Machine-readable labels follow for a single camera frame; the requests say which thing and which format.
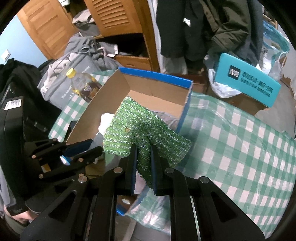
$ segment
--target plastic bottle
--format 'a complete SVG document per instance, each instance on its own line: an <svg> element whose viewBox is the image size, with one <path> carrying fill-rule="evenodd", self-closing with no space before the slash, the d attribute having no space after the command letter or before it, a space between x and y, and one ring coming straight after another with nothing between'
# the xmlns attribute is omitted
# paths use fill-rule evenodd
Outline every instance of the plastic bottle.
<svg viewBox="0 0 296 241"><path fill-rule="evenodd" d="M86 102L90 102L99 89L102 87L94 77L87 73L77 73L71 68L67 71L66 76L71 79L72 90Z"/></svg>

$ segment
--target louvered door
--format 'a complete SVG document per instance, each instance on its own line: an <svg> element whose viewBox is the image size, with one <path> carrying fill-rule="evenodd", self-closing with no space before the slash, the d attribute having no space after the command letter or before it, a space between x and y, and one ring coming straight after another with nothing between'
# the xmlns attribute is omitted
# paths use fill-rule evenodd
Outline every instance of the louvered door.
<svg viewBox="0 0 296 241"><path fill-rule="evenodd" d="M142 32L133 0L84 0L84 2L103 37Z"/></svg>
<svg viewBox="0 0 296 241"><path fill-rule="evenodd" d="M48 59L63 56L69 38L77 32L58 0L30 0L17 16Z"/></svg>

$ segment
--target light switch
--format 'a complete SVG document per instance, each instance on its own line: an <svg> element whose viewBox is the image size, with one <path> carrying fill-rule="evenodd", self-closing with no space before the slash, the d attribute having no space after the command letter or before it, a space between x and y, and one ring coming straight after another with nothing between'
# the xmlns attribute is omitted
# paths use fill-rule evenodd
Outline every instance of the light switch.
<svg viewBox="0 0 296 241"><path fill-rule="evenodd" d="M11 54L9 53L8 49L6 49L6 50L4 51L4 53L1 55L1 58L2 58L4 61L7 61L10 55L11 55Z"/></svg>

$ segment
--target olive green jacket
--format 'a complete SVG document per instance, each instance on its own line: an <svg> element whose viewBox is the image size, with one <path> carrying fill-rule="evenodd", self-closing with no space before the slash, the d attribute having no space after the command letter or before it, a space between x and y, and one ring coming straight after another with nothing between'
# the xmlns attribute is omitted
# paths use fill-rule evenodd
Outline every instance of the olive green jacket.
<svg viewBox="0 0 296 241"><path fill-rule="evenodd" d="M247 0L200 0L212 33L209 54L232 52L251 32Z"/></svg>

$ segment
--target green and white tablecloth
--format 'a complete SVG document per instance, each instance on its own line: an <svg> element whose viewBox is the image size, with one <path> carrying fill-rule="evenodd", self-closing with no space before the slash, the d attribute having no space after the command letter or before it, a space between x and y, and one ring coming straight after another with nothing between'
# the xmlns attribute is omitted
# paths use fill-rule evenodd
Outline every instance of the green and white tablecloth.
<svg viewBox="0 0 296 241"><path fill-rule="evenodd" d="M296 142L238 108L197 93L191 94L180 134L192 147L175 168L192 178L209 177L269 237L295 183ZM170 233L169 198L156 197L147 187L127 215Z"/></svg>

